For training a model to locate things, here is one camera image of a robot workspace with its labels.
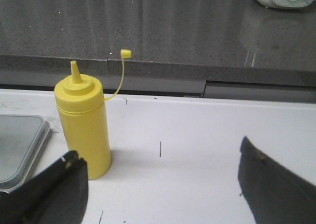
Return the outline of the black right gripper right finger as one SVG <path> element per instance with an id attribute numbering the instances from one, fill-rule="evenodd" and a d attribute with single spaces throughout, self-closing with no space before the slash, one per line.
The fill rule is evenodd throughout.
<path id="1" fill-rule="evenodd" d="M 314 224 L 316 186 L 244 137 L 237 179 L 257 224 Z"/>

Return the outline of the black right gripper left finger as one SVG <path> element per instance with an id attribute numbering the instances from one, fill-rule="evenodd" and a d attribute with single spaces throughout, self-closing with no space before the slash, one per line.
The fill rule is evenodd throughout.
<path id="1" fill-rule="evenodd" d="M 74 150 L 0 198 L 2 224 L 80 224 L 89 194 L 87 162 Z"/>

